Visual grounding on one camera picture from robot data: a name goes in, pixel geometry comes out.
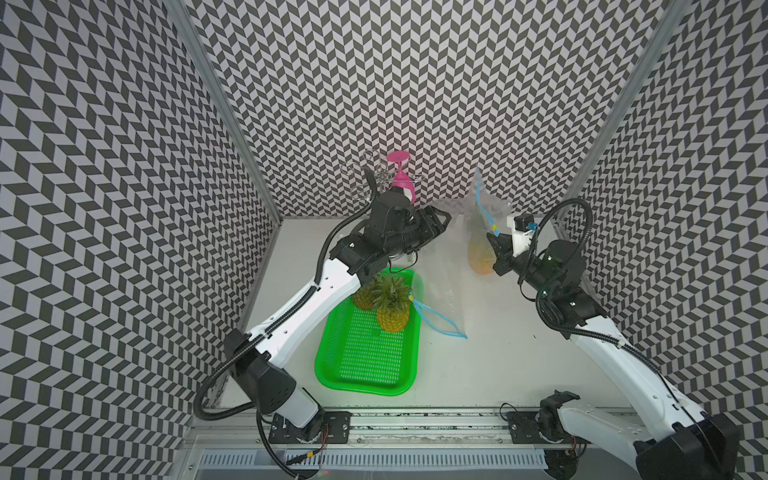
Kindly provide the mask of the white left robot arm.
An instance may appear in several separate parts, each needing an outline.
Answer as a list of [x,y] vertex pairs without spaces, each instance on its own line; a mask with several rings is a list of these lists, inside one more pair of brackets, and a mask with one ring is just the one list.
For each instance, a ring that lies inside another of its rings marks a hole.
[[[303,440],[315,439],[323,429],[324,410],[286,371],[286,364],[337,305],[380,274],[391,258],[419,252],[444,233],[450,221],[443,210],[415,209],[407,200],[384,194],[338,223],[321,247],[311,280],[267,320],[226,337],[226,359],[199,387],[194,415],[217,421],[254,408],[287,421]],[[209,411],[203,405],[206,394],[224,374],[249,400]]]

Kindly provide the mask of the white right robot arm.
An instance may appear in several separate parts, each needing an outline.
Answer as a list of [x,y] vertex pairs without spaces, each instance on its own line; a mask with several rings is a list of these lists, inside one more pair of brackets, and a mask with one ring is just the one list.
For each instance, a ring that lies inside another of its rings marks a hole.
[[544,325],[586,353],[639,416],[634,424],[588,405],[580,395],[556,391],[539,404],[531,426],[549,444],[585,441],[632,467],[643,479],[732,479],[742,429],[712,415],[665,379],[661,369],[621,333],[580,285],[582,251],[594,215],[581,198],[566,199],[536,222],[513,218],[512,231],[487,235],[499,276],[518,275],[535,290]]

